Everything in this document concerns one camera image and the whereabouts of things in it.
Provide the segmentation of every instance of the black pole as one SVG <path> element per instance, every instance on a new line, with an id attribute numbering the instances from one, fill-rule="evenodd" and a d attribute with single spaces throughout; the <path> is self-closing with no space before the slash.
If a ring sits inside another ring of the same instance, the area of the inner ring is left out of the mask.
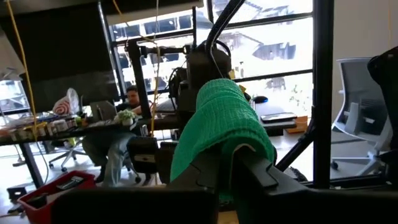
<path id="1" fill-rule="evenodd" d="M 33 183 L 35 184 L 36 188 L 43 186 L 43 179 L 40 175 L 39 168 L 37 168 L 35 157 L 32 154 L 32 149 L 30 148 L 29 143 L 20 143 L 19 147 L 22 151 L 22 155 L 25 158 L 26 166 L 29 169 L 30 176 L 32 177 Z"/>
<path id="2" fill-rule="evenodd" d="M 207 0 L 207 14 L 209 21 L 214 24 L 214 15 L 213 15 L 213 1 Z"/>
<path id="3" fill-rule="evenodd" d="M 197 8 L 194 6 L 192 7 L 192 28 L 193 28 L 193 42 L 192 42 L 192 48 L 195 49 L 197 47 Z"/>
<path id="4" fill-rule="evenodd" d="M 313 118 L 308 125 L 307 131 L 301 136 L 292 149 L 278 162 L 276 168 L 280 171 L 285 171 L 296 160 L 301 153 L 313 142 L 315 135 L 315 125 Z"/>
<path id="5" fill-rule="evenodd" d="M 330 182 L 334 6 L 334 0 L 313 0 L 313 184 L 318 189 Z"/>
<path id="6" fill-rule="evenodd" d="M 141 102 L 142 117 L 151 118 L 152 115 L 149 109 L 147 90 L 144 81 L 144 74 L 142 72 L 142 67 L 141 67 L 141 60 L 140 60 L 141 51 L 139 50 L 137 42 L 134 40 L 129 40 L 127 42 L 127 47 L 125 50 L 129 52 L 129 58 L 131 61 L 132 68 L 134 70 L 134 77 L 136 78 L 139 101 Z"/>
<path id="7" fill-rule="evenodd" d="M 109 24 L 108 24 L 108 21 L 106 20 L 106 16 L 104 15 L 101 2 L 98 3 L 98 10 L 99 10 L 99 14 L 101 17 L 103 29 L 104 29 L 106 45 L 108 46 L 108 50 L 110 52 L 109 56 L 111 57 L 111 63 L 112 63 L 113 68 L 115 69 L 116 78 L 118 79 L 118 85 L 119 85 L 119 91 L 120 91 L 118 98 L 122 99 L 124 101 L 126 99 L 126 85 L 124 84 L 123 71 L 122 71 L 122 68 L 120 65 L 120 61 L 119 61 L 118 48 L 116 46 L 112 45 L 112 43 L 115 41 L 114 35 L 113 35 L 113 32 L 110 32 L 110 30 L 109 30 Z"/>

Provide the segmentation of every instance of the white office chair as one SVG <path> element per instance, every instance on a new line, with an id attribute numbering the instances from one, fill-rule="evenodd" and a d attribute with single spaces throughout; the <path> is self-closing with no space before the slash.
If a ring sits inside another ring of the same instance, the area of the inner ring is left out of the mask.
<path id="1" fill-rule="evenodd" d="M 368 175 L 380 170 L 383 163 L 378 155 L 389 150 L 392 138 L 392 127 L 382 91 L 367 69 L 370 59 L 337 60 L 343 81 L 344 103 L 332 129 L 336 128 L 350 136 L 366 140 L 373 148 L 367 157 L 333 157 L 331 168 L 337 170 L 337 162 L 365 165 L 358 175 Z"/>

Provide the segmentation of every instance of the red bin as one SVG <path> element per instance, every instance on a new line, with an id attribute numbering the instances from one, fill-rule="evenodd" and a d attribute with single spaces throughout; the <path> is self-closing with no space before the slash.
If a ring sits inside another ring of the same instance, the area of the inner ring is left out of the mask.
<path id="1" fill-rule="evenodd" d="M 29 205 L 27 202 L 34 197 L 47 194 L 47 195 L 52 195 L 59 193 L 60 190 L 57 188 L 57 185 L 64 184 L 65 182 L 69 181 L 73 176 L 78 176 L 84 178 L 84 181 L 77 185 L 75 189 L 92 189 L 95 188 L 95 182 L 94 178 L 95 176 L 93 174 L 87 174 L 85 172 L 80 172 L 80 171 L 72 171 L 69 172 L 61 177 L 59 177 L 57 180 L 44 185 L 37 190 L 21 197 L 18 199 L 18 202 L 24 207 L 26 215 L 31 223 L 35 224 L 50 224 L 51 223 L 51 206 L 53 205 L 54 201 L 46 204 L 45 206 L 41 208 L 35 208 L 31 205 Z"/>

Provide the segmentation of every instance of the white wall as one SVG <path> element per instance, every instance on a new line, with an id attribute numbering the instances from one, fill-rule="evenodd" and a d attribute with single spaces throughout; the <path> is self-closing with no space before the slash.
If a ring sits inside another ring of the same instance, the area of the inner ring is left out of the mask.
<path id="1" fill-rule="evenodd" d="M 392 41 L 389 43 L 388 8 Z M 342 104 L 340 71 L 336 59 L 372 57 L 398 45 L 397 0 L 335 0 L 332 121 Z"/>

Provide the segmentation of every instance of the red and white bag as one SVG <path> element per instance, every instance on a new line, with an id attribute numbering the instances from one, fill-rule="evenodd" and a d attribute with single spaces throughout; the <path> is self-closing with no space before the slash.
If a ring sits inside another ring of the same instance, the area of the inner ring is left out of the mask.
<path id="1" fill-rule="evenodd" d="M 59 99 L 52 111 L 57 115 L 71 115 L 79 111 L 79 96 L 76 90 L 69 88 L 67 95 Z"/>

